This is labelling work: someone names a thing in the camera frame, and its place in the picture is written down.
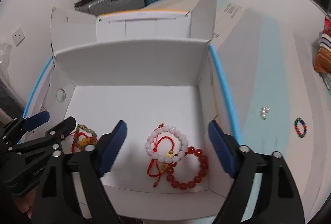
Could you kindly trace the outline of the person's left hand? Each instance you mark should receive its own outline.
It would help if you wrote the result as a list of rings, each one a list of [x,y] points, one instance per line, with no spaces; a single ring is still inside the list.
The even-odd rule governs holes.
[[[12,200],[18,207],[21,213],[26,214],[29,219],[32,217],[32,211],[34,208],[34,200],[36,197],[37,189],[31,190],[26,196],[19,197],[13,196]]]

